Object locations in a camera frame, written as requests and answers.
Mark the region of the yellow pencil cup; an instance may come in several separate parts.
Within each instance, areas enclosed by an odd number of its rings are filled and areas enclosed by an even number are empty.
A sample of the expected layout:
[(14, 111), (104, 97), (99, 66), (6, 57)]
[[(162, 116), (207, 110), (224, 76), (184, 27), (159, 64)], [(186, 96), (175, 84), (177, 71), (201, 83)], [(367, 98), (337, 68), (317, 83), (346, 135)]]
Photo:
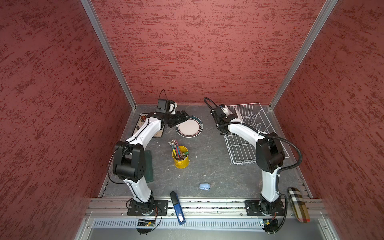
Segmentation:
[(179, 146), (179, 150), (181, 151), (181, 156), (177, 156), (176, 150), (173, 150), (172, 152), (174, 164), (178, 169), (185, 169), (190, 163), (189, 150), (184, 146)]

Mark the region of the coloured pencils bundle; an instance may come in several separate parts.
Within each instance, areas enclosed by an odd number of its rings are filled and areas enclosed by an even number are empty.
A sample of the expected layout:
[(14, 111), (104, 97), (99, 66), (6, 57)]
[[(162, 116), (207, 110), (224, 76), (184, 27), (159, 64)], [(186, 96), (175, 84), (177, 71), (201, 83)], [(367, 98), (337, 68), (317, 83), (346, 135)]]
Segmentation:
[(175, 157), (178, 161), (181, 161), (181, 160), (184, 160), (187, 155), (188, 155), (188, 151), (186, 152), (182, 152), (178, 142), (176, 140), (171, 140), (169, 142), (170, 146), (173, 148), (173, 152), (175, 154)]

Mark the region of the white round plate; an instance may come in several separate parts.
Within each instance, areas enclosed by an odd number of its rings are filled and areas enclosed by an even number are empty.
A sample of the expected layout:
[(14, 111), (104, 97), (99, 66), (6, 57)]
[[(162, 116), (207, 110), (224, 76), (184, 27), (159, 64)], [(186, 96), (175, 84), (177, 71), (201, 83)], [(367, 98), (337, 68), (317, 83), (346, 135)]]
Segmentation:
[(197, 137), (203, 131), (203, 122), (195, 116), (176, 126), (176, 132), (184, 138)]
[(243, 120), (243, 117), (242, 117), (242, 114), (240, 113), (240, 111), (236, 107), (234, 107), (234, 110), (236, 112), (236, 116), (237, 116), (238, 122), (243, 123), (244, 120)]

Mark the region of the square floral plate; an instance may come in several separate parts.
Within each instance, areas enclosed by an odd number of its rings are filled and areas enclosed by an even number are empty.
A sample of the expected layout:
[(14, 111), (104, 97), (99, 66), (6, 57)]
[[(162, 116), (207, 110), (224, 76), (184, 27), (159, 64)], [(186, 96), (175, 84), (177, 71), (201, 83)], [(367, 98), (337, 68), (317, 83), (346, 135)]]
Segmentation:
[[(148, 114), (143, 114), (141, 113), (140, 114), (140, 117), (136, 123), (136, 126), (134, 128), (134, 131), (133, 131), (133, 135), (136, 134), (140, 128), (146, 123), (146, 120), (147, 120), (147, 115)], [(154, 138), (161, 138), (163, 136), (163, 133), (164, 133), (164, 127), (162, 127), (155, 135), (154, 135)]]

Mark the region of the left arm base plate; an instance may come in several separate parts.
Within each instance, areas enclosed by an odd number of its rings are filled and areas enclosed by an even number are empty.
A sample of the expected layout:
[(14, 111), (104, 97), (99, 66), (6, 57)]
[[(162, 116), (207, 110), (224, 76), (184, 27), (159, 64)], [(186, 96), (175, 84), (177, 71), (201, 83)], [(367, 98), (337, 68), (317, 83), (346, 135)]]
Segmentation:
[(166, 216), (168, 212), (168, 200), (150, 200), (148, 203), (130, 201), (128, 216)]

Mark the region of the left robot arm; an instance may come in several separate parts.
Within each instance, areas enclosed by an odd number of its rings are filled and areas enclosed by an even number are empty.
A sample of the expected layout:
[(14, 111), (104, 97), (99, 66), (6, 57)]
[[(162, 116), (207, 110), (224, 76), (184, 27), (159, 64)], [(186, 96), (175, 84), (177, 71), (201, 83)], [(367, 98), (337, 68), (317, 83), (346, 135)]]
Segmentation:
[(131, 202), (144, 215), (151, 214), (156, 208), (153, 192), (145, 179), (145, 149), (165, 125), (173, 128), (189, 119), (186, 111), (177, 110), (176, 102), (159, 99), (156, 110), (147, 114), (139, 130), (124, 142), (115, 145), (111, 157), (113, 174), (122, 180), (122, 184), (128, 185), (133, 194)]

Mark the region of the blue black stapler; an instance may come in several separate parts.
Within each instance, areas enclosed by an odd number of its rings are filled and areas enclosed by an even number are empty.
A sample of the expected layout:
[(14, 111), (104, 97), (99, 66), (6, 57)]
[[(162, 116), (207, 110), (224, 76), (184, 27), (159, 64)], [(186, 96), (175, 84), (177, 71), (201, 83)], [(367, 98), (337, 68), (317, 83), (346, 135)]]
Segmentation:
[(174, 206), (174, 210), (178, 219), (178, 222), (180, 225), (183, 225), (186, 223), (186, 219), (183, 213), (183, 209), (180, 205), (179, 197), (176, 192), (172, 191), (170, 193), (171, 201)]

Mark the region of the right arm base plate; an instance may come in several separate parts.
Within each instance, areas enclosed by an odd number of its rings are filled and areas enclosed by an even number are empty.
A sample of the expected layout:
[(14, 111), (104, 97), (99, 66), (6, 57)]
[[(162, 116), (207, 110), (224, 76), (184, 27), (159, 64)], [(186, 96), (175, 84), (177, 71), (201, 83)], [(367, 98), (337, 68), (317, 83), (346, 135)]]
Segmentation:
[(268, 202), (266, 200), (245, 201), (247, 216), (282, 217), (286, 210), (282, 201)]

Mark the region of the green rectangular block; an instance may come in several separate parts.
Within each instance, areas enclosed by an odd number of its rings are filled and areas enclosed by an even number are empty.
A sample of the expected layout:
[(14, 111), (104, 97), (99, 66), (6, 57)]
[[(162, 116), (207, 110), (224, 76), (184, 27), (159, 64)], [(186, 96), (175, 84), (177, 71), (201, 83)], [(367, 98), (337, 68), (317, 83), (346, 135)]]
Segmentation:
[(146, 172), (145, 179), (147, 183), (151, 183), (154, 181), (154, 173), (153, 173), (153, 161), (152, 161), (152, 153), (149, 150), (145, 150), (145, 160), (146, 160)]

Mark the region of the light blue eraser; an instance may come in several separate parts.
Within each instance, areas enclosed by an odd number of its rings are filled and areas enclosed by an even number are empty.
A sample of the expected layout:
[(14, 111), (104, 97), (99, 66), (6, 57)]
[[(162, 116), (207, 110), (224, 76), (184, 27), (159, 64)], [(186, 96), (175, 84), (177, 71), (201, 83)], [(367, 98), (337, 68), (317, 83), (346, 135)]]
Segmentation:
[(199, 188), (204, 191), (209, 191), (211, 189), (211, 185), (209, 183), (201, 183)]

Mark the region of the plaid tape roll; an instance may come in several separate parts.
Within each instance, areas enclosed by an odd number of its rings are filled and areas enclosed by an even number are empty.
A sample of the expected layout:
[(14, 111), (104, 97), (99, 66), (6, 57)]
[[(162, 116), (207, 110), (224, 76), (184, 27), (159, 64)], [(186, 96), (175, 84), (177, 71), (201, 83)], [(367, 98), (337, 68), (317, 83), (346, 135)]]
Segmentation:
[(301, 192), (294, 187), (288, 188), (289, 199), (297, 220), (301, 223), (310, 222), (310, 214)]

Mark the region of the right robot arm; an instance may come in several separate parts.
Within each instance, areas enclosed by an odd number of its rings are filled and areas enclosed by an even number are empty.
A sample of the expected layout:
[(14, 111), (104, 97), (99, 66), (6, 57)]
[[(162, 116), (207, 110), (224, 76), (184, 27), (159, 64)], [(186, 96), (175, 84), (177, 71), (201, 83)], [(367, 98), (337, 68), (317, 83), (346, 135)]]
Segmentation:
[(255, 149), (256, 164), (262, 171), (259, 209), (263, 215), (273, 215), (281, 203), (278, 171), (286, 158), (278, 135), (257, 130), (245, 123), (238, 111), (233, 113), (226, 105), (210, 107), (210, 113), (222, 134), (236, 134)]

